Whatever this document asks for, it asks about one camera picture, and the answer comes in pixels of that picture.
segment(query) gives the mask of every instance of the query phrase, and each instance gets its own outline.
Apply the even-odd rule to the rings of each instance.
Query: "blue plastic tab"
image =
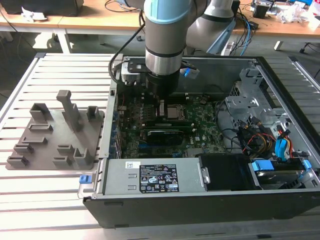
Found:
[[[252,167],[255,172],[275,170],[270,160],[256,160],[252,163]]]
[[[286,162],[285,151],[287,148],[287,141],[283,138],[277,139],[275,142],[274,152],[278,158],[281,158],[282,162]]]
[[[79,179],[80,184],[91,184],[92,176],[91,175],[81,175]]]
[[[191,9],[190,0],[145,0],[145,16],[156,24],[172,24],[181,20]]]
[[[306,170],[312,168],[311,163],[309,162],[309,160],[303,160],[302,163],[303,163],[303,165],[304,165],[304,167],[305,167]]]
[[[116,0],[119,4],[124,5],[126,7],[130,7],[127,5],[127,1],[126,0]]]
[[[184,77],[186,78],[189,73],[190,73],[190,68],[187,68],[187,69],[185,70]]]

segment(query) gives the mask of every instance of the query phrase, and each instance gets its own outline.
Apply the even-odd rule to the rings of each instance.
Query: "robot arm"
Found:
[[[226,29],[234,18],[231,10],[233,0],[117,2],[144,9],[145,65],[149,69],[146,84],[160,98],[171,94],[178,85],[186,45],[215,53],[219,49],[213,49],[213,46],[217,46],[217,42],[221,45],[221,36],[228,40],[230,35],[226,36]]]

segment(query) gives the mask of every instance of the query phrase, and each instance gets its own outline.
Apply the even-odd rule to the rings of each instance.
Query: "slotted metal platform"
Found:
[[[268,63],[289,91],[314,129],[320,134],[320,85],[295,59],[269,58]],[[281,106],[276,96],[271,98]]]
[[[30,120],[29,110],[33,103],[46,103],[50,109],[62,109],[61,103],[55,99],[57,92],[64,89],[72,92],[71,100],[79,109],[93,105],[106,112],[111,84],[108,74],[110,59],[109,54],[60,53],[35,58],[1,110],[1,240],[319,239],[320,208],[290,220],[102,229],[77,195],[79,176],[88,171],[7,170],[7,158]],[[293,63],[284,63],[283,59],[270,59],[269,62],[297,101],[302,101],[301,104],[307,104],[304,101],[310,100],[311,95],[318,97],[319,92],[313,92],[308,80],[302,75],[297,77],[296,73],[300,74],[300,71]],[[298,91],[302,88],[297,85],[304,83],[304,89],[312,89],[313,94],[308,94],[307,89]],[[320,113],[319,105],[315,104],[302,108],[306,114],[311,113],[308,117]],[[92,188],[88,185],[86,191],[90,192]]]

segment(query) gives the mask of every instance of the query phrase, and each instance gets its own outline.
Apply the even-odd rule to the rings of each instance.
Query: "barcode sticker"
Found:
[[[126,161],[125,168],[126,169],[138,169],[140,168],[140,161]]]

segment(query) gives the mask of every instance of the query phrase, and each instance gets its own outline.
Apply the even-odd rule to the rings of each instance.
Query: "warning label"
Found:
[[[176,165],[140,165],[139,190],[143,194],[179,192]]]

